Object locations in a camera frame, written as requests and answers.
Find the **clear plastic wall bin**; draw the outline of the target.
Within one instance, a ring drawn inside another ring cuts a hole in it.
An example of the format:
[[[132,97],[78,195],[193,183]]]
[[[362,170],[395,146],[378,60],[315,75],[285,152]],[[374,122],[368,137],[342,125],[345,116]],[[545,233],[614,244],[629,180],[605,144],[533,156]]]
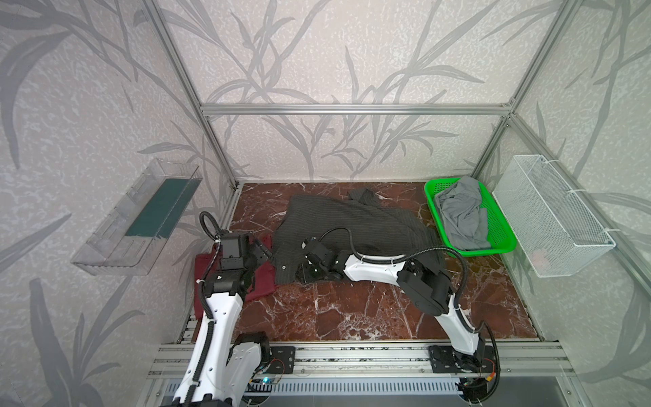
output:
[[[202,181],[197,164],[153,159],[71,263],[92,276],[146,276]]]

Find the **light grey shirt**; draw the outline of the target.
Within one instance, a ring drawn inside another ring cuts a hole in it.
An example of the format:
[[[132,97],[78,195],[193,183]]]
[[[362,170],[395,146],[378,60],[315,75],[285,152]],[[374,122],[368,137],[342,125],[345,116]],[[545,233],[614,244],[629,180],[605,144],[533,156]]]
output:
[[[481,207],[479,181],[463,176],[435,195],[446,237],[458,251],[490,249],[487,210]]]

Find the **maroon folded shirt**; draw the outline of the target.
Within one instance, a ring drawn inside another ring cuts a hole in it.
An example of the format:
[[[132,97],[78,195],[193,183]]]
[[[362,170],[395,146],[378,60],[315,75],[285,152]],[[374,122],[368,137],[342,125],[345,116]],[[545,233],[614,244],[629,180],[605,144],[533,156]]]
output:
[[[198,280],[203,276],[205,269],[210,263],[212,255],[209,253],[198,254],[195,257],[194,261],[194,279]],[[260,266],[254,273],[254,284],[249,288],[245,302],[253,302],[254,300],[263,298],[265,296],[271,295],[276,291],[276,269],[269,262],[266,261],[262,266]],[[200,322],[203,318],[203,307],[199,299],[199,288],[198,284],[195,285],[195,295],[194,295],[194,315],[197,322]]]

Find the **dark grey striped shirt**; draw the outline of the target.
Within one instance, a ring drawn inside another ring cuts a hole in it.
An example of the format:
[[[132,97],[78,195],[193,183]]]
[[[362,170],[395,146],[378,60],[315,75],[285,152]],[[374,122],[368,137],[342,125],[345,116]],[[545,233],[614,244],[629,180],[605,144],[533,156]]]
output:
[[[397,256],[440,246],[439,235],[416,215],[396,206],[383,206],[368,188],[349,192],[341,200],[316,195],[290,198],[287,213],[273,236],[272,264],[275,283],[290,284],[304,261],[302,243],[333,229],[323,244],[334,252]]]

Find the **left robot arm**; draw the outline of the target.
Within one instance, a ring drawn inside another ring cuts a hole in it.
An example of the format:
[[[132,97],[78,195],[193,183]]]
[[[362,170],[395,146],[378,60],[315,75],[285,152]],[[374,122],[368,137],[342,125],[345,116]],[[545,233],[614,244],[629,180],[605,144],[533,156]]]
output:
[[[172,406],[239,406],[254,374],[271,363],[264,332],[233,337],[257,270],[251,237],[224,232],[197,280],[203,316],[192,357]]]

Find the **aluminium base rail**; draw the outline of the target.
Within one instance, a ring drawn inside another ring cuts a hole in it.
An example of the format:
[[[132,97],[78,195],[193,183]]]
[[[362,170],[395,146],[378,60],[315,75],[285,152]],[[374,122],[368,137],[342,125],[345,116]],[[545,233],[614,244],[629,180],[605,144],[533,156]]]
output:
[[[428,348],[441,340],[291,342],[296,353],[292,377],[427,376]],[[558,342],[498,342],[503,376],[574,376]]]

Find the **green plastic basket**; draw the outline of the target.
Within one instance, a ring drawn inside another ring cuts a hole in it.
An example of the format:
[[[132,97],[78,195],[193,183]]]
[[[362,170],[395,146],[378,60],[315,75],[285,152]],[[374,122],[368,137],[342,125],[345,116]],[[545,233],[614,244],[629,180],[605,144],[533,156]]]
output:
[[[457,249],[452,246],[452,244],[449,242],[449,239],[445,235],[442,221],[435,204],[435,195],[442,192],[450,185],[454,184],[456,181],[459,181],[459,179],[460,178],[454,177],[435,179],[428,181],[424,186],[427,203],[430,211],[432,212],[432,217],[435,221],[435,225],[442,239],[442,242],[446,246],[455,250]],[[479,257],[490,256],[494,254],[505,254],[513,251],[517,246],[515,234],[512,232],[510,225],[508,224],[505,216],[502,214],[500,208],[498,207],[498,204],[493,199],[491,193],[480,181],[479,186],[481,188],[482,197],[481,207],[487,210],[488,215],[488,242],[491,244],[491,248],[477,251],[461,250],[458,252],[460,252],[464,257]]]

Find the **aluminium cage frame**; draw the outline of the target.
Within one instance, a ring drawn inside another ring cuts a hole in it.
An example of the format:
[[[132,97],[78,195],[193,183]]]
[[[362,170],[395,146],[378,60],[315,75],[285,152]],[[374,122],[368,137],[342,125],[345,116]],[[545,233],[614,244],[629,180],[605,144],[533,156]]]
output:
[[[161,41],[167,58],[171,62],[173,71],[181,80],[182,87],[188,96],[191,105],[191,117],[198,120],[204,135],[218,156],[220,162],[230,171],[232,169],[225,157],[225,150],[220,146],[212,127],[208,122],[209,115],[253,115],[253,116],[286,116],[286,115],[318,115],[322,117],[337,116],[432,116],[432,115],[459,115],[479,116],[488,115],[499,118],[498,126],[493,131],[489,142],[483,149],[480,161],[475,165],[473,173],[479,175],[488,166],[488,161],[495,156],[497,149],[505,135],[506,130],[513,130],[520,140],[527,146],[530,153],[527,159],[530,165],[524,170],[526,175],[533,173],[535,166],[542,167],[545,171],[554,174],[554,178],[566,185],[566,194],[574,198],[578,203],[585,205],[588,215],[593,216],[600,231],[607,237],[608,242],[604,248],[612,252],[613,256],[622,264],[624,270],[630,275],[633,283],[643,293],[650,293],[650,266],[634,247],[633,243],[614,227],[615,222],[603,212],[596,204],[596,201],[584,192],[578,180],[558,160],[557,155],[552,152],[546,142],[537,137],[531,127],[525,123],[517,110],[520,108],[532,84],[543,71],[544,66],[550,61],[554,48],[558,46],[561,39],[566,35],[571,22],[577,14],[588,8],[607,11],[615,21],[622,22],[624,19],[615,11],[616,1],[561,1],[557,10],[554,10],[554,20],[544,36],[540,47],[533,57],[532,63],[527,68],[524,78],[520,81],[515,96],[507,103],[316,103],[306,101],[305,103],[201,103],[198,95],[193,89],[189,75],[181,62],[179,54],[173,42],[172,36],[165,23],[163,11],[154,1],[145,1],[142,4],[144,20],[150,21],[154,26],[157,38]]]

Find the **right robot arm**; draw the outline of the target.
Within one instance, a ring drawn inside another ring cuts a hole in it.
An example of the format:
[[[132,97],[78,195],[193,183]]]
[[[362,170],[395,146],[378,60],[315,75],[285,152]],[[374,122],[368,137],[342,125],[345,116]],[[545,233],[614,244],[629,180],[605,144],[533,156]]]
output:
[[[437,251],[454,255],[460,260],[462,270],[468,271],[464,258],[447,247],[382,257],[350,250],[335,252],[319,239],[312,238],[302,244],[303,263],[297,278],[302,283],[348,279],[355,283],[384,283],[400,288],[421,313],[437,320],[449,338],[449,348],[432,349],[434,366],[451,371],[480,372],[486,341],[461,310],[447,271],[434,271],[419,259]]]

